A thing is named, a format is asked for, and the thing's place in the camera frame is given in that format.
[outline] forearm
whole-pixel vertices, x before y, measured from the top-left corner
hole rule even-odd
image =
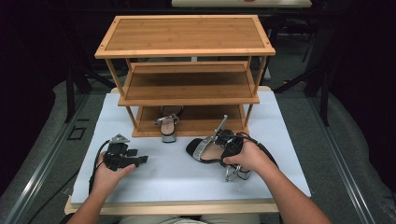
[[[92,192],[67,223],[97,223],[106,196]]]
[[[331,223],[322,211],[272,163],[256,171],[274,197],[285,223]]]

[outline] top shelf board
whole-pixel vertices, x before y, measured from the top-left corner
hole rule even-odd
[[[256,15],[117,16],[97,59],[273,56]]]

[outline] middle shelf board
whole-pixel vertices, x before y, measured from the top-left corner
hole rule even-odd
[[[186,105],[176,125],[177,136],[209,136],[228,115],[225,129],[248,133],[242,105]],[[133,137],[160,137],[160,126],[154,120],[162,116],[159,106],[139,106]]]
[[[247,62],[132,63],[119,105],[259,104]]]

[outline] shoe strap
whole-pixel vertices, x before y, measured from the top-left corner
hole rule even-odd
[[[163,120],[166,120],[166,119],[172,119],[172,120],[174,121],[175,124],[177,124],[178,121],[179,121],[179,118],[178,118],[178,116],[177,116],[176,114],[171,114],[171,115],[169,115],[169,116],[162,117],[162,118],[160,118],[160,119],[154,120],[154,124],[155,124],[155,125],[160,125],[160,124],[163,122]]]

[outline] person's right arm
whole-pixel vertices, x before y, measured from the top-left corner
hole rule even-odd
[[[323,212],[270,161],[255,144],[245,140],[241,153],[224,158],[256,172],[267,185],[285,223],[331,223]]]

